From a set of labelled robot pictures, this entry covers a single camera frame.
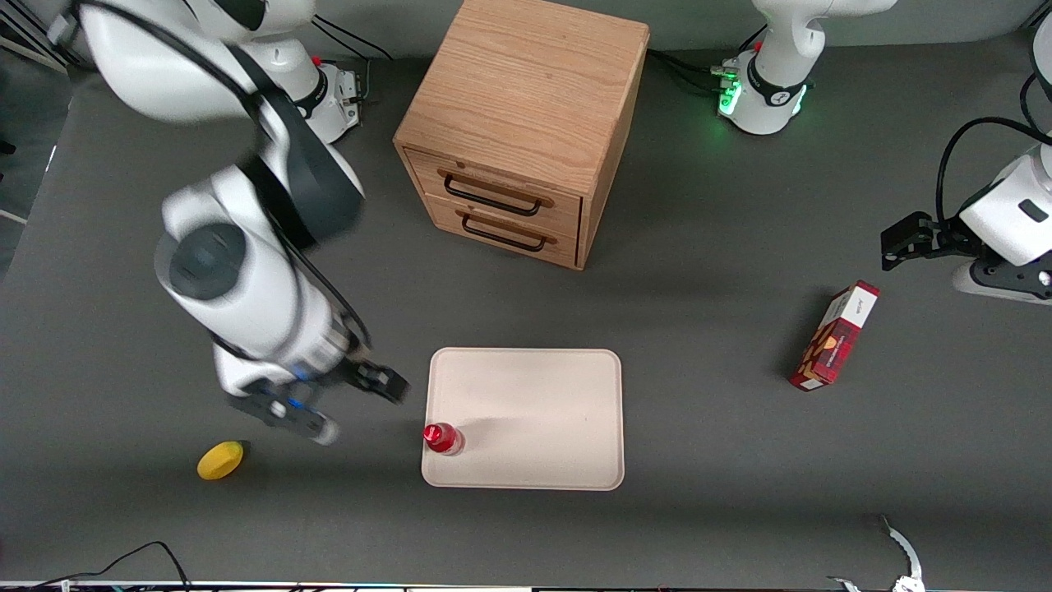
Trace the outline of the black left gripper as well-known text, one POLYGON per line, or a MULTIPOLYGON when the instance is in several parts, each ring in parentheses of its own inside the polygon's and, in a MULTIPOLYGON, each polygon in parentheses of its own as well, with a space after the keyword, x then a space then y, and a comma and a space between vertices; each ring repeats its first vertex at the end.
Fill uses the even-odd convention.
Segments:
POLYGON ((983 256, 985 256, 984 241, 963 222, 959 216, 939 219, 934 223, 931 215, 913 212, 882 232, 883 272, 891 272, 908 260, 940 257, 977 259, 983 256))

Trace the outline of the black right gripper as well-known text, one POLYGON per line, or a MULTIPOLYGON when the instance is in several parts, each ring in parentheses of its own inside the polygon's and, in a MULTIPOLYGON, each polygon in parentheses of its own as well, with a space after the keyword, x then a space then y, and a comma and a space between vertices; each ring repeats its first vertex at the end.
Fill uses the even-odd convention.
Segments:
POLYGON ((409 383, 393 368, 380 367, 367 358, 342 358, 327 372, 327 385, 350 385, 401 405, 409 383))

